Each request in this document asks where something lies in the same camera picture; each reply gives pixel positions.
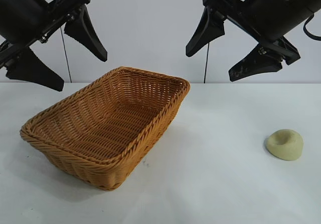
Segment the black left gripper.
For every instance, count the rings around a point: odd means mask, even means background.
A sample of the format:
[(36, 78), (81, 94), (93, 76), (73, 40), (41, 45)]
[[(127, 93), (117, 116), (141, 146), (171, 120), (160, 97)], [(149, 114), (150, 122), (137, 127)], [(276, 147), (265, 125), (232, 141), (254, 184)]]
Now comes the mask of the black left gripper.
[(100, 42), (88, 14), (90, 0), (1, 0), (1, 67), (6, 77), (62, 91), (64, 80), (32, 51), (46, 43), (61, 27), (101, 61), (107, 51)]

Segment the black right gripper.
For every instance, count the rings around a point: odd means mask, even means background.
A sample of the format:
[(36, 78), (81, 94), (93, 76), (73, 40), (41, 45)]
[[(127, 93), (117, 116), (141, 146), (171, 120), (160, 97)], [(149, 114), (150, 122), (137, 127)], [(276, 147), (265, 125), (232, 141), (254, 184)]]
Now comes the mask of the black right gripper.
[(211, 41), (224, 36), (224, 21), (230, 20), (257, 41), (257, 46), (228, 71), (230, 81), (278, 72), (300, 54), (285, 34), (320, 10), (320, 0), (203, 0), (200, 22), (186, 45), (192, 57)]

